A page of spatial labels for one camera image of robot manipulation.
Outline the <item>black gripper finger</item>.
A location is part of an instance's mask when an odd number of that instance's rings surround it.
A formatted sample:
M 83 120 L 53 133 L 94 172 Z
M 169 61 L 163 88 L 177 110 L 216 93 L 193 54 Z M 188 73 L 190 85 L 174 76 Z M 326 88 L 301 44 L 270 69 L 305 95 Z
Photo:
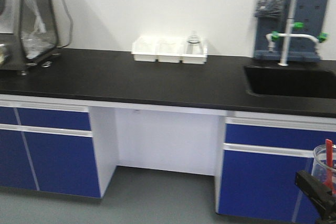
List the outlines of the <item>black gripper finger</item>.
M 332 189 L 305 170 L 296 172 L 295 185 L 314 205 L 320 216 L 317 220 L 335 220 L 335 197 Z

